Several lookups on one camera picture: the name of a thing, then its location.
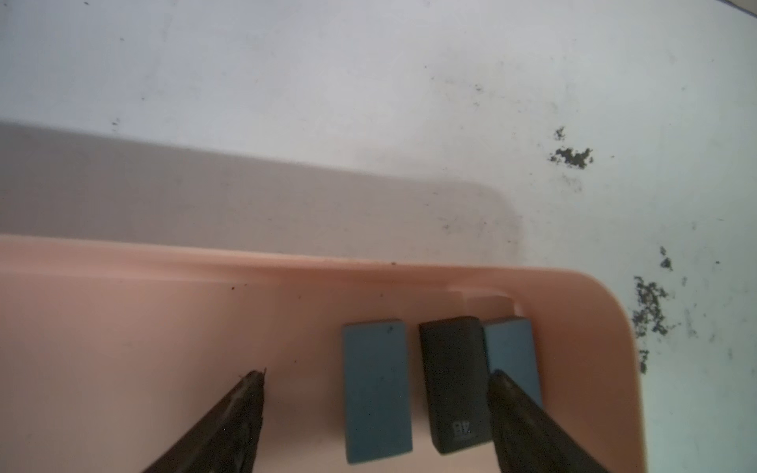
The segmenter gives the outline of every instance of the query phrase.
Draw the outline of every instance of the rectangular block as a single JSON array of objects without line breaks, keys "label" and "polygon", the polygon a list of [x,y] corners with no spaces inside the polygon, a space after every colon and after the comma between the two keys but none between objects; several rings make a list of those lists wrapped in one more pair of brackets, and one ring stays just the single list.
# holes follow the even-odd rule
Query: rectangular block
[{"label": "rectangular block", "polygon": [[405,324],[388,320],[345,325],[342,344],[347,461],[412,451]]},{"label": "rectangular block", "polygon": [[531,321],[522,317],[494,320],[484,325],[484,336],[489,372],[501,369],[542,407]]},{"label": "rectangular block", "polygon": [[484,332],[475,317],[419,325],[431,440],[451,453],[491,440]]}]

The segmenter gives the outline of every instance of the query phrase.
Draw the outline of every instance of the black block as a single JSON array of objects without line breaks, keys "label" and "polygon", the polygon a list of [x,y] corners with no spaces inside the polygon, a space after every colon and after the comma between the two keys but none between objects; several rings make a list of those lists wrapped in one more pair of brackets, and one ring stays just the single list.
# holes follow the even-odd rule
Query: black block
[{"label": "black block", "polygon": [[431,439],[439,453],[491,440],[484,331],[475,317],[419,325]]}]

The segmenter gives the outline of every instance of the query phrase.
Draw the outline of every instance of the blue rectangular block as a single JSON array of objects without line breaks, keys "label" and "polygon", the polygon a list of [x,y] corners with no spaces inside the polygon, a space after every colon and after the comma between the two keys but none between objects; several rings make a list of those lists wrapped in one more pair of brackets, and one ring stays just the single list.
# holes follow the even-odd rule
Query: blue rectangular block
[{"label": "blue rectangular block", "polygon": [[389,320],[345,325],[342,344],[347,461],[412,451],[405,324]]},{"label": "blue rectangular block", "polygon": [[494,320],[484,325],[484,338],[489,372],[501,369],[543,406],[531,321],[522,317]]}]

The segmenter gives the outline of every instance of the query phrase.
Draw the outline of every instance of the white surface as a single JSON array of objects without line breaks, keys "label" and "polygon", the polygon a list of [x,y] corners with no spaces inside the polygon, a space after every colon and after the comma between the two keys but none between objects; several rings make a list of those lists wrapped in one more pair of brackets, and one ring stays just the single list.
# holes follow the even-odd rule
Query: white surface
[{"label": "white surface", "polygon": [[650,471],[755,471],[757,19],[88,1],[0,7],[0,232],[561,266],[629,312],[640,275],[681,323],[641,341]]}]

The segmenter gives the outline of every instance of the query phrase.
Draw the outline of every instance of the pink tray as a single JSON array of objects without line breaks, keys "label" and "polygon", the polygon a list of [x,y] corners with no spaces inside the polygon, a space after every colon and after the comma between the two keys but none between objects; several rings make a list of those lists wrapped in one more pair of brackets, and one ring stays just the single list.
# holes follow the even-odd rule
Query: pink tray
[{"label": "pink tray", "polygon": [[[499,471],[491,443],[431,445],[417,324],[511,299],[548,413],[611,471],[645,471],[631,327],[589,276],[0,235],[0,471],[137,473],[263,368],[255,471]],[[413,452],[350,467],[340,327],[387,318],[408,327]]]}]

